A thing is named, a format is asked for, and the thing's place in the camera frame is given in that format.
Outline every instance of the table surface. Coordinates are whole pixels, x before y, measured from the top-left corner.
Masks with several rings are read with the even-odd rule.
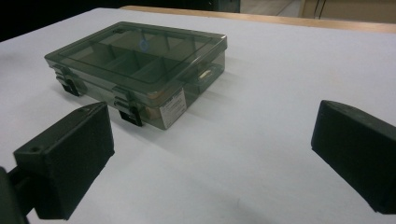
[[[0,164],[11,170],[14,150],[96,102],[64,92],[47,53],[118,21],[220,33],[225,72],[169,130],[136,127],[109,108],[116,154],[68,223],[396,222],[310,146],[321,100],[396,124],[394,30],[164,12],[97,8],[0,43]]]

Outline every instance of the gray plastic box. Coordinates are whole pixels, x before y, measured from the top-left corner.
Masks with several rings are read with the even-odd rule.
[[[169,128],[224,71],[227,36],[119,22],[45,56],[65,91]]]

